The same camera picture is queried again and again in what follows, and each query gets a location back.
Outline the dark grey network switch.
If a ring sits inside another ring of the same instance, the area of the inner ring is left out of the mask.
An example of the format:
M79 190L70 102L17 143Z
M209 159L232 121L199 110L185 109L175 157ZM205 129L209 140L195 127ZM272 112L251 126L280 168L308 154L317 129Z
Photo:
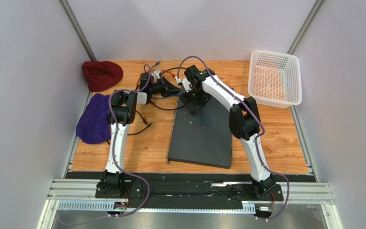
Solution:
M215 98L191 114L187 107L176 111L167 159L229 169L232 134L229 112Z

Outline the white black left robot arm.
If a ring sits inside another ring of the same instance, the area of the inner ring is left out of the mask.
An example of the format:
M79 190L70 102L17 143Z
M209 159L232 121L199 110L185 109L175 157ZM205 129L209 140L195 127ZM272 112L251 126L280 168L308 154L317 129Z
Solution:
M169 83L160 69L144 72L140 76L137 90L115 90L109 98L108 122L111 130L110 150L103 175L97 184L99 195L109 195L114 198L125 197L127 187L125 176L131 173L125 171L124 154L128 133L135 120L136 106L149 104L152 95L162 97L174 96L180 89Z

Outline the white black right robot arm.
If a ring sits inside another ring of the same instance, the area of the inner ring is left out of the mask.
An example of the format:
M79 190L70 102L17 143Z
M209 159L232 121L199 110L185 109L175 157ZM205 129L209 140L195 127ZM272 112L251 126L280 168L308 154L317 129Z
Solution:
M216 99L229 112L229 129L244 147L251 169L251 193L258 199L270 195L276 185L273 173L267 165L260 136L264 133L256 100L244 97L229 88L213 71L200 71L195 65L184 71L185 78L176 76L183 87L180 96L183 103L193 113L211 98Z

